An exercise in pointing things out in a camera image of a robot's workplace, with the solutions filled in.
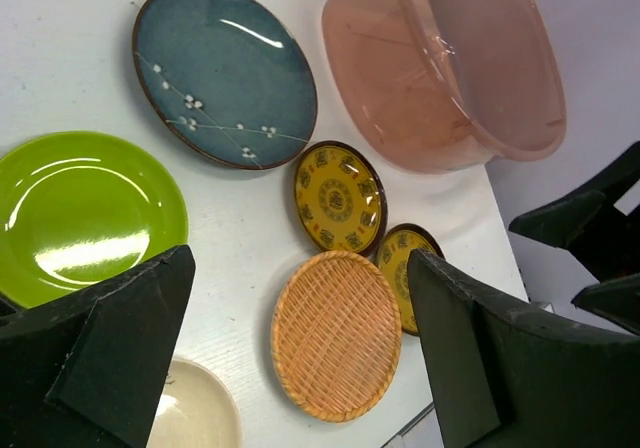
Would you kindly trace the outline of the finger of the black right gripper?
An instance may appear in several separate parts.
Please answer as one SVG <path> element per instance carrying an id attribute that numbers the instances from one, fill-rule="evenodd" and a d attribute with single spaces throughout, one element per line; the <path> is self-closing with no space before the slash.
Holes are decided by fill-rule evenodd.
<path id="1" fill-rule="evenodd" d="M 588 286 L 571 303 L 630 333 L 639 334 L 639 274 Z"/>
<path id="2" fill-rule="evenodd" d="M 598 191 L 566 196 L 516 217 L 509 230 L 551 247 L 567 248 L 583 233 L 605 200 Z"/>

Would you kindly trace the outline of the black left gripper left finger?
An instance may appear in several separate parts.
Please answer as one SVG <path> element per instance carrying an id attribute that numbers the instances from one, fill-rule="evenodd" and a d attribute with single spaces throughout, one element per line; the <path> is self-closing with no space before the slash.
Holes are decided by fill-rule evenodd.
<path id="1" fill-rule="evenodd" d="M 175 246 L 43 305 L 1 300 L 1 444 L 147 444 L 195 260 Z"/>

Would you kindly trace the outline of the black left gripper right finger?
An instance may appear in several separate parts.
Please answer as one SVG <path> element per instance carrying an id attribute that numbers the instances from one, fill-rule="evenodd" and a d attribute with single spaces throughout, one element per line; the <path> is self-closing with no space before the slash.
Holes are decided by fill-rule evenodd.
<path id="1" fill-rule="evenodd" d="M 448 447 L 635 447 L 639 340 L 546 312 L 433 253 L 409 292 Z"/>

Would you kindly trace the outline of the blue floral ceramic plate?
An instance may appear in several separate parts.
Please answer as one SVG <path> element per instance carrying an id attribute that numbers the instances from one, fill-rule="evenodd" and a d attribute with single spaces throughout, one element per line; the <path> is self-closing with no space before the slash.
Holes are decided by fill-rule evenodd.
<path id="1" fill-rule="evenodd" d="M 307 58 L 256 0 L 146 0 L 132 53 L 162 123 L 215 162 L 275 168 L 312 137 L 318 96 Z"/>

